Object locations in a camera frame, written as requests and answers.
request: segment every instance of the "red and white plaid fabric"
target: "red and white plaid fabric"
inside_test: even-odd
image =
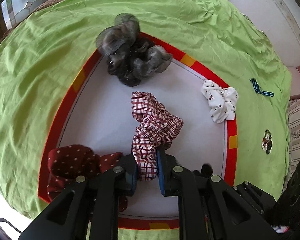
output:
[[[166,111],[151,93],[133,92],[132,116],[141,124],[136,127],[131,150],[137,162],[139,180],[151,180],[157,175],[156,148],[171,146],[183,126],[183,120]]]

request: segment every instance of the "red border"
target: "red border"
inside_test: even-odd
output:
[[[181,50],[171,46],[170,44],[159,40],[155,37],[152,37],[148,34],[141,33],[140,34],[143,37],[146,37],[150,40],[152,40],[155,44],[160,45],[165,48],[165,50],[171,54],[173,54],[173,57],[180,61],[183,56],[185,55],[184,52]],[[82,67],[83,74],[85,78],[87,78],[92,71],[93,67],[97,63],[97,61],[100,59],[101,55],[96,50],[91,57],[87,60],[87,62]],[[209,70],[207,67],[205,67],[203,64],[201,64],[198,61],[195,61],[191,66],[193,70],[201,74],[207,79],[213,80],[215,83],[217,83],[221,87],[229,87],[227,83],[225,83],[220,77],[218,77],[215,73],[213,73],[211,70]],[[49,170],[47,167],[48,163],[48,153],[55,149],[58,144],[59,137],[61,135],[63,125],[66,122],[66,119],[68,117],[68,113],[71,110],[71,107],[73,103],[75,102],[78,92],[81,88],[82,84],[77,87],[77,91],[74,90],[73,86],[69,88],[67,91],[65,97],[63,98],[59,109],[54,117],[54,120],[52,122],[52,125],[50,127],[50,131],[48,133],[48,137],[44,146],[44,150],[42,153],[42,159],[41,159],[41,165],[40,165],[40,171],[39,171],[39,182],[38,182],[38,196],[46,201],[47,203],[50,202],[48,195],[47,195],[47,184],[49,179]],[[237,163],[237,148],[229,149],[229,138],[230,136],[237,135],[237,123],[236,119],[227,121],[227,157],[226,157],[226,170],[225,170],[225,176],[224,181],[226,181],[229,185],[233,186],[234,184],[234,177],[235,177],[235,170],[236,170],[236,163]],[[128,219],[128,218],[118,218],[118,226],[120,228],[127,228],[127,229],[138,229],[138,230],[150,230],[153,229],[151,227],[151,224],[165,224],[168,225],[170,229],[172,228],[178,228],[179,222],[178,219],[176,220],[138,220],[138,219]]]

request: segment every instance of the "brooch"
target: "brooch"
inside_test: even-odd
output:
[[[261,143],[262,149],[269,154],[272,147],[271,133],[269,130],[265,131],[265,137],[262,139]]]

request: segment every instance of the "silver bolt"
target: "silver bolt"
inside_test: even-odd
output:
[[[211,176],[211,180],[213,182],[219,182],[221,180],[221,178],[218,175],[212,175]]]
[[[84,182],[86,180],[86,177],[80,175],[80,176],[76,177],[75,180],[76,180],[76,182],[81,183],[81,182]]]
[[[115,173],[120,173],[121,171],[123,171],[123,168],[121,166],[116,166],[116,167],[113,168],[113,171]]]
[[[183,171],[183,168],[181,166],[174,166],[173,171],[179,173]]]

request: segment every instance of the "striped cushion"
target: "striped cushion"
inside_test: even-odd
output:
[[[291,100],[288,104],[287,112],[292,141],[291,176],[300,161],[300,99]]]

